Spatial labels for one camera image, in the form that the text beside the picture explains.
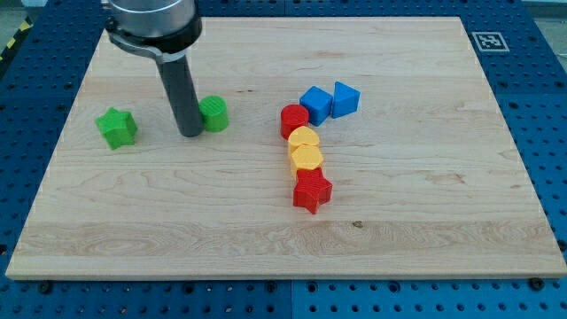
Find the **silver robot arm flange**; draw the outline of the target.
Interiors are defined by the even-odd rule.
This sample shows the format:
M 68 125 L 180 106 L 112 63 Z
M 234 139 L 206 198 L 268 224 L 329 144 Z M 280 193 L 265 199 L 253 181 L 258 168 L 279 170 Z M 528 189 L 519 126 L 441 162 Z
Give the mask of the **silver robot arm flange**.
M 195 0 L 108 0 L 105 30 L 123 51 L 159 64 L 186 55 L 202 32 Z

